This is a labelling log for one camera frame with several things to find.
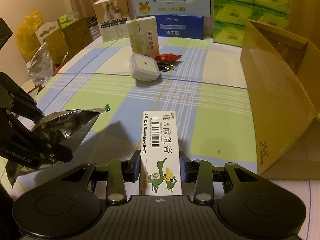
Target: screw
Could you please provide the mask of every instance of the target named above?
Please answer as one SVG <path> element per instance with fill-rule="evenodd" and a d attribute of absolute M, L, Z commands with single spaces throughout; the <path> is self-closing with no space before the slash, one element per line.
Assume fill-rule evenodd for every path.
<path fill-rule="evenodd" d="M 119 193 L 113 193 L 108 196 L 108 199 L 110 199 L 111 201 L 120 201 L 120 200 L 123 200 L 123 198 L 124 196 Z"/>
<path fill-rule="evenodd" d="M 205 202 L 205 201 L 209 201 L 212 198 L 212 196 L 207 193 L 200 193 L 196 195 L 196 198 L 201 202 Z"/>

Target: table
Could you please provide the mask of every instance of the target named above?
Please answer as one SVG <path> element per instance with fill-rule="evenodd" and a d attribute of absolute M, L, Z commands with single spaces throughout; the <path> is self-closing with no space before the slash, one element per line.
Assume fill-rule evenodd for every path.
<path fill-rule="evenodd" d="M 129 39 L 91 43 L 72 58 L 40 92 L 37 106 L 47 115 L 110 104 L 69 163 L 18 178 L 12 189 L 5 173 L 1 183 L 13 198 L 86 161 L 106 165 L 127 159 L 140 146 L 142 112 L 175 110 L 179 147 L 190 159 L 203 159 L 214 166 L 225 162 L 257 172 L 254 127 L 250 100 L 240 64 L 241 49 L 215 44 L 212 39 L 193 40 L 159 37 L 160 53 L 181 54 L 177 71 L 161 73 L 152 83 L 130 77 Z M 33 124 L 20 119 L 30 128 Z M 5 160 L 0 162 L 4 170 Z M 300 231 L 302 239 L 320 239 L 318 181 L 275 181 L 298 195 L 307 207 Z M 193 184 L 183 185 L 192 194 Z M 103 183 L 97 195 L 104 198 Z M 126 183 L 128 196 L 138 194 L 138 183 Z M 221 183 L 214 184 L 215 197 L 223 196 Z"/>

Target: blue box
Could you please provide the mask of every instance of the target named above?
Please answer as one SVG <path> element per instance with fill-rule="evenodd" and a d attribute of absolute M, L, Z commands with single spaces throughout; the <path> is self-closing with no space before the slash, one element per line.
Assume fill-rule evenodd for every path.
<path fill-rule="evenodd" d="M 155 15 L 158 36 L 203 40 L 204 17 L 191 15 Z"/>

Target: red snack wrapper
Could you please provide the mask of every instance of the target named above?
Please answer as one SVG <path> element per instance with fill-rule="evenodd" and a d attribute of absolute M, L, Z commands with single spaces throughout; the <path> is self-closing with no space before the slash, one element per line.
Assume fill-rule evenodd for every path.
<path fill-rule="evenodd" d="M 176 62 L 179 58 L 181 58 L 182 55 L 174 55 L 174 54 L 161 54 L 161 55 L 157 55 L 155 56 L 155 61 L 163 61 L 166 63 L 173 63 Z"/>

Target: white plastic bag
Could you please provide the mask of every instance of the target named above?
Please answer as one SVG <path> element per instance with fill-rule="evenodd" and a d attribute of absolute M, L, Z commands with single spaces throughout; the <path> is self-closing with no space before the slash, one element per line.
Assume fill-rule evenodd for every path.
<path fill-rule="evenodd" d="M 48 44 L 45 42 L 35 53 L 31 62 L 27 63 L 27 75 L 36 86 L 44 86 L 55 73 L 56 67 L 47 47 Z"/>

